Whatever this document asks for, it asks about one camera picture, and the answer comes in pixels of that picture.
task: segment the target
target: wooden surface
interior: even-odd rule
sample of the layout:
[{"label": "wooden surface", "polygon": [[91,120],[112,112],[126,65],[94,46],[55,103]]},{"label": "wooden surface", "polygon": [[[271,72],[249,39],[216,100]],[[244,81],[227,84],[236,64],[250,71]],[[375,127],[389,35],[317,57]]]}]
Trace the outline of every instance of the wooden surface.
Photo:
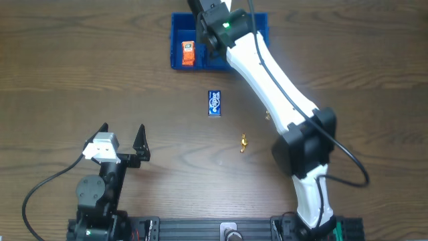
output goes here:
[{"label": "wooden surface", "polygon": [[[428,1],[256,1],[270,17],[271,51],[294,84],[337,113],[337,138],[372,183],[328,182],[335,214],[363,217],[367,240],[428,238]],[[247,9],[245,1],[234,7]],[[146,125],[150,163],[130,169],[120,209],[162,218],[270,217],[297,206],[270,153],[265,108],[236,73],[177,72],[171,12],[182,1],[0,2],[0,236],[33,240],[21,204],[67,167],[103,122],[120,151]],[[223,116],[207,118],[207,91]],[[249,146],[239,153],[242,133]],[[81,162],[37,191],[27,215],[47,240],[75,217]],[[362,179],[342,153],[330,173]]]}]

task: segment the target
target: wooden table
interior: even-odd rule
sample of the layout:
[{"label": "wooden table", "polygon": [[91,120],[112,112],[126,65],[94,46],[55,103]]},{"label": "wooden table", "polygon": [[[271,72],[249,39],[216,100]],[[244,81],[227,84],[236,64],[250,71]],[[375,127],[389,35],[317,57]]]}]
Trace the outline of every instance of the wooden table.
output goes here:
[{"label": "wooden table", "polygon": [[[337,139],[370,172],[367,189],[329,181],[335,214],[363,217],[367,240],[428,238],[428,2],[256,1],[270,50],[294,84],[337,113]],[[247,9],[246,1],[234,7]],[[71,164],[103,122],[123,153],[141,123],[150,163],[126,174],[120,209],[162,218],[270,217],[295,210],[292,180],[270,147],[278,134],[234,72],[178,72],[169,63],[171,13],[181,1],[0,3],[0,236],[33,240],[27,192]],[[223,116],[207,118],[207,91]],[[249,145],[239,152],[242,133]],[[330,173],[361,180],[333,152]],[[75,188],[99,167],[83,161],[43,186],[27,215],[64,240]]]}]

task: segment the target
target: cable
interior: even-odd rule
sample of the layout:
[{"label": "cable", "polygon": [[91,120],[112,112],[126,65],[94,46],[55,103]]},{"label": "cable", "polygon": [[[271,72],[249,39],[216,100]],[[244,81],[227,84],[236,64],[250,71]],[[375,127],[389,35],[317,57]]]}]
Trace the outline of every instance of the cable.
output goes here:
[{"label": "cable", "polygon": [[324,213],[324,198],[322,196],[322,190],[320,185],[320,178],[328,178],[333,181],[337,181],[339,183],[343,183],[349,186],[353,187],[366,187],[370,183],[370,177],[368,176],[368,173],[362,163],[342,144],[340,144],[336,139],[334,139],[330,134],[328,134],[323,128],[321,128],[319,125],[317,125],[311,118],[309,118],[300,108],[297,106],[296,103],[288,96],[287,92],[282,88],[280,83],[275,79],[274,75],[270,72],[269,68],[266,66],[259,49],[259,43],[257,41],[257,28],[255,26],[255,15],[254,15],[254,5],[253,0],[248,0],[249,10],[251,12],[251,21],[252,21],[252,27],[253,27],[253,35],[254,35],[254,42],[255,42],[255,48],[257,50],[257,54],[260,59],[260,64],[264,67],[265,71],[269,75],[269,77],[272,79],[272,81],[275,83],[275,85],[281,90],[281,93],[286,97],[288,102],[294,107],[295,110],[297,110],[304,118],[305,120],[311,124],[321,135],[325,136],[329,141],[331,141],[333,144],[335,144],[337,147],[339,147],[340,150],[342,150],[351,160],[354,161],[354,163],[357,165],[357,167],[361,170],[362,174],[364,175],[364,183],[353,183],[351,181],[343,180],[338,177],[334,177],[331,175],[319,175],[316,178],[316,184],[318,186],[318,191],[320,192],[320,199],[321,199],[321,208],[320,208],[320,216],[318,217],[318,223],[316,224],[316,227],[320,226],[322,214]]},{"label": "cable", "polygon": [[47,182],[51,181],[52,179],[59,177],[60,175],[66,173],[67,171],[69,171],[71,168],[75,167],[80,160],[82,160],[83,158],[83,154],[80,154],[79,158],[73,163],[71,164],[69,167],[65,168],[64,170],[60,171],[59,173],[56,173],[55,175],[52,175],[50,177],[48,177],[47,179],[45,179],[44,181],[42,181],[41,183],[37,184],[35,187],[33,187],[33,189],[27,194],[27,196],[24,199],[24,202],[22,203],[22,219],[24,220],[25,225],[27,226],[27,229],[29,230],[29,232],[31,232],[31,234],[33,234],[33,236],[39,240],[39,241],[43,241],[43,238],[41,238],[35,231],[34,229],[31,227],[31,225],[28,222],[27,219],[27,214],[25,214],[25,209],[27,207],[27,203],[29,198],[31,197],[31,195],[33,195],[33,193],[35,191],[37,191],[37,189],[39,189],[41,186],[45,185]]}]

